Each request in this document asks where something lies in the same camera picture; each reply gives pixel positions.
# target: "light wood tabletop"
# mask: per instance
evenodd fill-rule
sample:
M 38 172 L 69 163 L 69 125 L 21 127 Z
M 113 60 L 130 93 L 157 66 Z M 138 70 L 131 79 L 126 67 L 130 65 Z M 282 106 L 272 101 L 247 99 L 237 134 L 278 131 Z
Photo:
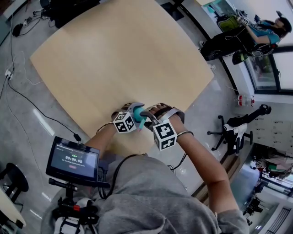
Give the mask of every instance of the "light wood tabletop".
M 5 194 L 2 188 L 0 188 L 0 211 L 4 213 L 12 222 L 16 223 L 16 221 L 19 220 L 20 222 L 22 222 L 24 227 L 27 225 L 22 215 L 16 209 L 15 205 Z
M 213 78 L 194 43 L 154 0 L 109 0 L 52 35 L 31 61 L 90 137 L 125 103 L 163 102 L 185 111 Z M 153 135 L 117 134 L 111 149 L 140 154 Z

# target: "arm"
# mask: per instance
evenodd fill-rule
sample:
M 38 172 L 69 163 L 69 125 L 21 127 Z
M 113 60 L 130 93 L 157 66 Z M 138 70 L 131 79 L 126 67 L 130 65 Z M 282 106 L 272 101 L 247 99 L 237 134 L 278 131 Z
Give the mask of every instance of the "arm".
M 251 28 L 247 25 L 246 29 L 248 33 L 251 35 L 252 39 L 258 44 L 270 44 L 271 41 L 268 36 L 258 37 L 255 33 L 251 30 Z
M 159 105 L 152 108 L 150 112 L 155 114 L 162 108 L 163 106 Z M 171 116 L 169 120 L 177 134 L 186 131 L 177 115 Z M 190 133 L 179 136 L 177 142 L 186 152 L 208 188 L 210 209 L 217 213 L 239 210 L 230 188 L 228 175 L 217 159 Z
M 102 158 L 107 146 L 116 133 L 116 128 L 113 124 L 106 125 L 101 131 L 97 133 L 92 139 L 90 139 L 85 145 L 99 149 L 100 157 Z

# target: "gray floor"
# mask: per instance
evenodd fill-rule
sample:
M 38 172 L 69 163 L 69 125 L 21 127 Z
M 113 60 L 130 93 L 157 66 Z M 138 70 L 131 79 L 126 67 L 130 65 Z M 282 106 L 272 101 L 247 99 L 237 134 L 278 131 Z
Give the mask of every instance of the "gray floor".
M 13 26 L 22 23 L 25 18 L 32 14 L 32 11 L 39 8 L 39 2 L 33 1 L 27 12 L 24 11 L 24 8 L 21 9 L 13 17 Z M 185 17 L 179 20 L 178 23 L 195 44 L 204 39 L 203 35 L 189 18 Z M 27 35 L 12 37 L 15 74 L 11 83 L 14 88 L 30 98 L 46 115 L 56 118 L 69 126 L 81 136 L 83 142 L 86 142 L 88 136 L 63 110 L 44 83 L 33 85 L 41 82 L 41 79 L 29 58 L 56 30 L 56 28 L 50 28 L 48 26 L 48 20 L 41 20 Z M 215 64 L 217 67 L 215 70 L 215 78 L 191 104 L 186 113 L 186 126 L 194 132 L 195 137 L 207 149 L 211 149 L 216 145 L 218 137 L 207 136 L 206 132 L 209 130 L 220 130 L 218 115 L 223 115 L 225 119 L 232 116 L 232 102 L 235 96 L 234 91 L 229 88 L 231 87 L 231 83 L 221 63 L 214 61 L 212 64 Z M 1 85 L 5 79 L 4 73 L 10 65 L 10 38 L 8 37 L 0 46 Z M 8 104 L 19 122 L 9 110 Z M 5 88 L 0 100 L 0 113 L 1 169 L 5 167 L 6 163 L 12 162 L 17 164 L 27 177 L 30 189 L 27 193 L 22 193 L 18 198 L 19 202 L 24 203 L 22 214 L 27 222 L 27 227 L 23 230 L 26 233 L 39 233 L 42 215 L 50 205 L 50 199 L 58 191 L 57 187 L 48 184 L 48 176 L 45 174 L 54 136 L 60 136 L 72 141 L 74 141 L 74 138 L 63 126 L 48 119 L 45 119 L 45 121 L 52 128 L 54 134 L 45 130 L 43 127 L 44 122 L 38 118 L 38 112 L 34 110 L 34 107 L 22 97 L 15 94 L 9 87 Z M 212 153 L 220 160 L 225 150 L 225 145 L 222 145 L 219 150 Z M 150 156 L 171 165 L 177 165 L 183 155 L 183 151 L 179 146 L 169 151 L 166 150 L 163 153 L 159 153 L 153 147 L 148 153 Z M 177 176 L 185 184 L 190 194 L 202 182 L 188 158 L 177 169 Z

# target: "monitor screen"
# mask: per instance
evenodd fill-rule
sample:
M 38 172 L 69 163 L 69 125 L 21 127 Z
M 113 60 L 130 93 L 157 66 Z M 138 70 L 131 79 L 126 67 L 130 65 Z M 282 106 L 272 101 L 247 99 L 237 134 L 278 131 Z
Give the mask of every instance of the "monitor screen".
M 77 175 L 94 178 L 98 154 L 70 148 L 67 144 L 55 145 L 51 166 Z

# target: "bracelet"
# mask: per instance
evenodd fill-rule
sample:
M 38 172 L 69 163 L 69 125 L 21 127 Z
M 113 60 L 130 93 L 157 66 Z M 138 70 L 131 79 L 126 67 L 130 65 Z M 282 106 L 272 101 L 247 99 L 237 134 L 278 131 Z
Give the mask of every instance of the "bracelet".
M 177 135 L 177 138 L 180 137 L 180 136 L 183 135 L 183 134 L 186 134 L 186 133 L 191 133 L 192 136 L 194 136 L 194 134 L 193 134 L 192 131 L 184 131 L 184 132 L 179 133 L 179 134 Z
M 113 122 L 109 122 L 109 123 L 104 124 L 102 127 L 100 127 L 100 128 L 97 130 L 96 135 L 97 135 L 97 133 L 98 133 L 102 128 L 106 127 L 108 124 L 114 124 L 114 123 L 113 123 Z

